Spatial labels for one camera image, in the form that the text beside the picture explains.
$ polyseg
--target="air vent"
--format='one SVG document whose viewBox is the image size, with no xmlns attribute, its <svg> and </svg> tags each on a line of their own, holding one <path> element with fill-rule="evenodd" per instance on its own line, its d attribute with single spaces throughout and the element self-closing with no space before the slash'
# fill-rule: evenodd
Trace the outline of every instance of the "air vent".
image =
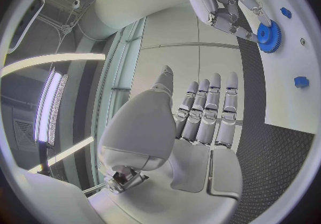
<svg viewBox="0 0 321 224">
<path fill-rule="evenodd" d="M 14 135 L 19 150 L 36 151 L 32 122 L 13 119 Z"/>
</svg>

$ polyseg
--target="security camera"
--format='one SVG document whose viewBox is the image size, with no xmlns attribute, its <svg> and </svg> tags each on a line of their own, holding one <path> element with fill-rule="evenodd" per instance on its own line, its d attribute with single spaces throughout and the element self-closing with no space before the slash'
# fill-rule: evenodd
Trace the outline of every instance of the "security camera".
<svg viewBox="0 0 321 224">
<path fill-rule="evenodd" d="M 80 7 L 80 0 L 74 1 L 73 4 L 72 4 L 72 8 L 73 9 L 77 9 L 79 7 Z"/>
</svg>

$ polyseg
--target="blue gear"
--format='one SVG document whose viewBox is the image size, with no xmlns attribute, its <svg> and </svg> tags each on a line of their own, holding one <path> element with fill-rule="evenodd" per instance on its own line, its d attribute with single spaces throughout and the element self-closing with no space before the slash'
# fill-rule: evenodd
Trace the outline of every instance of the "blue gear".
<svg viewBox="0 0 321 224">
<path fill-rule="evenodd" d="M 259 48 L 265 53 L 273 53 L 278 50 L 282 41 L 282 33 L 276 22 L 271 20 L 271 27 L 260 24 L 257 30 Z"/>
</svg>

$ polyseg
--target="dark textured surface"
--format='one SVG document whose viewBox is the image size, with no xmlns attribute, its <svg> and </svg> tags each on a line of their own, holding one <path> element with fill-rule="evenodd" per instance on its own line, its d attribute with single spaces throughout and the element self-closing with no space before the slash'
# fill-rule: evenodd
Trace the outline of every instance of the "dark textured surface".
<svg viewBox="0 0 321 224">
<path fill-rule="evenodd" d="M 237 26 L 251 30 L 240 11 Z M 257 44 L 238 38 L 244 74 L 243 128 L 238 159 L 243 175 L 240 206 L 231 223 L 249 223 L 288 188 L 310 149 L 313 134 L 264 123 L 266 92 Z"/>
</svg>

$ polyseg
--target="led light strip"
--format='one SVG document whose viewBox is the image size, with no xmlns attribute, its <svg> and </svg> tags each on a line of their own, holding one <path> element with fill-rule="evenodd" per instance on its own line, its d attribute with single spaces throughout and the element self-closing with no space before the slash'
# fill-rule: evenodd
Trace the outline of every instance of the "led light strip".
<svg viewBox="0 0 321 224">
<path fill-rule="evenodd" d="M 60 80 L 62 79 L 62 75 L 60 73 L 55 73 L 53 75 L 52 81 L 50 83 L 49 89 L 45 96 L 45 100 L 43 103 L 43 108 L 40 116 L 40 124 L 39 124 L 39 141 L 48 141 L 48 128 L 50 121 L 50 112 L 52 105 L 54 103 L 55 95 L 60 84 Z"/>
<path fill-rule="evenodd" d="M 55 159 L 55 157 L 52 157 L 48 160 L 48 166 L 51 166 L 51 165 L 55 164 L 56 162 L 63 160 L 67 156 L 70 156 L 71 154 L 75 153 L 79 149 L 82 149 L 84 146 L 90 144 L 93 141 L 94 141 L 94 138 L 89 137 L 89 138 L 79 142 L 78 144 L 72 146 L 71 148 L 67 149 L 66 151 L 59 153 L 58 155 L 56 155 L 56 159 Z M 40 165 L 37 165 L 36 167 L 29 170 L 30 173 L 37 173 L 39 171 L 41 171 Z"/>
<path fill-rule="evenodd" d="M 37 115 L 36 115 L 36 123 L 35 123 L 35 134 L 34 134 L 34 141 L 35 142 L 37 142 L 39 139 L 39 124 L 40 124 L 40 118 L 41 118 L 41 113 L 42 113 L 42 109 L 43 109 L 43 104 L 44 104 L 44 100 L 47 95 L 49 86 L 51 84 L 52 78 L 54 77 L 54 74 L 55 74 L 55 68 L 53 68 L 52 71 L 50 72 L 48 79 L 45 83 L 45 86 L 43 88 L 41 97 L 40 97 L 40 102 L 39 102 Z"/>
<path fill-rule="evenodd" d="M 67 84 L 67 80 L 69 75 L 64 75 L 60 81 L 59 87 L 56 92 L 56 97 L 52 105 L 51 113 L 50 113 L 50 124 L 49 124 L 49 145 L 55 145 L 55 137 L 56 137 L 56 122 L 58 117 L 58 110 L 60 101 L 62 100 L 62 96 L 64 93 L 65 86 Z"/>
<path fill-rule="evenodd" d="M 46 55 L 39 57 L 27 58 L 11 65 L 7 65 L 0 69 L 0 78 L 9 73 L 15 72 L 17 70 L 30 67 L 33 65 L 46 64 L 57 61 L 71 61 L 71 60 L 105 60 L 105 54 L 94 54 L 94 53 L 65 53 L 65 54 L 55 54 Z"/>
</svg>

